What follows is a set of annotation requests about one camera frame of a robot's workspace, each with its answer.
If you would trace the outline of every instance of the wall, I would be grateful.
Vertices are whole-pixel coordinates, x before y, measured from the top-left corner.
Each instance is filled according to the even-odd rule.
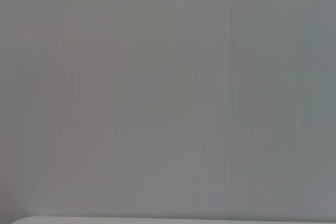
[[[336,220],[336,0],[0,6],[1,223]]]

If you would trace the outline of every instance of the gray wall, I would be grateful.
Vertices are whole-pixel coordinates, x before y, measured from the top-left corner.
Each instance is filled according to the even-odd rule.
[[[336,221],[336,0],[0,7],[0,223]]]

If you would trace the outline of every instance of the white wall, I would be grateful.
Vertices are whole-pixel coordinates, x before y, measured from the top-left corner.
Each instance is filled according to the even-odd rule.
[[[0,7],[0,223],[336,220],[336,0]]]

